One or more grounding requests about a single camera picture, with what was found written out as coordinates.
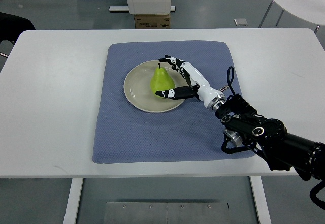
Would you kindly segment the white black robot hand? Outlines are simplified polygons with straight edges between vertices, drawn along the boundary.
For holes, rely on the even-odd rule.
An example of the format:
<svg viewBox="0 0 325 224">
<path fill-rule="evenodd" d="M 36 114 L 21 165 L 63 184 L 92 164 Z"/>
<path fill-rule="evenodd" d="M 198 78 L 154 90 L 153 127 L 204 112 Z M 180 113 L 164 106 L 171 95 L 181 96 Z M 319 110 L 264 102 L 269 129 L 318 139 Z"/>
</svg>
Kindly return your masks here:
<svg viewBox="0 0 325 224">
<path fill-rule="evenodd" d="M 208 110 L 216 111 L 225 104 L 225 95 L 210 86 L 206 78 L 189 62 L 166 55 L 159 62 L 167 62 L 187 82 L 187 86 L 176 87 L 169 90 L 158 90 L 159 97 L 180 100 L 196 97 L 204 103 Z"/>
</svg>

